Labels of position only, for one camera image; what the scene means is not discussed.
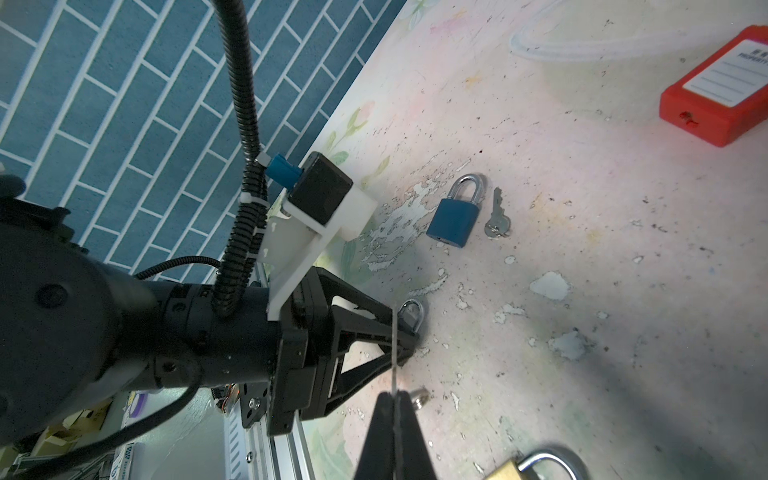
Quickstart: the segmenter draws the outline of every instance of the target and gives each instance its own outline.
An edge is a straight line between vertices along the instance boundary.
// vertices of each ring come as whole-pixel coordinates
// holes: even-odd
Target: key
[[[485,223],[485,234],[489,238],[506,237],[511,221],[504,215],[502,208],[502,189],[496,187],[493,190],[493,211],[491,218]]]

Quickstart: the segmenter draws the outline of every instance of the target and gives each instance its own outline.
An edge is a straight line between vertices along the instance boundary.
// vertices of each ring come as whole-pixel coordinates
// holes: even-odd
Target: blue brick wall
[[[403,3],[245,0],[267,153],[306,156]],[[220,257],[244,158],[208,0],[6,0],[0,58],[0,163],[27,201],[125,271]]]

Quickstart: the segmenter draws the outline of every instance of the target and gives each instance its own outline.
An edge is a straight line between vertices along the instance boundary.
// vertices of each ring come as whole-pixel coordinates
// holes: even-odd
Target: red box
[[[665,90],[659,116],[718,147],[768,118],[768,26],[745,28]]]

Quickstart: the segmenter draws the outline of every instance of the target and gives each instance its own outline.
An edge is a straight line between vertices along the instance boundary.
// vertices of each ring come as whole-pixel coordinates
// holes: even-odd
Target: paint-splattered surface
[[[768,124],[719,149],[657,106],[766,22],[762,0],[406,4],[315,143],[380,202],[319,264],[429,305],[399,383],[433,394],[440,478],[551,443],[594,478],[764,476]],[[488,194],[466,247],[429,239],[471,172]],[[490,240],[494,187],[511,229]],[[319,478],[351,476],[388,381],[309,425]]]

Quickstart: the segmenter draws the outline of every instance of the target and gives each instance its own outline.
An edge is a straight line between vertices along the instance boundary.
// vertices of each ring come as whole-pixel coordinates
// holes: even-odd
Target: brass padlock
[[[542,449],[531,453],[525,457],[522,462],[515,463],[514,460],[506,462],[495,472],[491,473],[485,480],[524,480],[521,472],[525,472],[533,465],[542,460],[552,460],[557,462],[570,476],[571,480],[587,480],[587,476],[579,467],[562,458],[554,449]]]

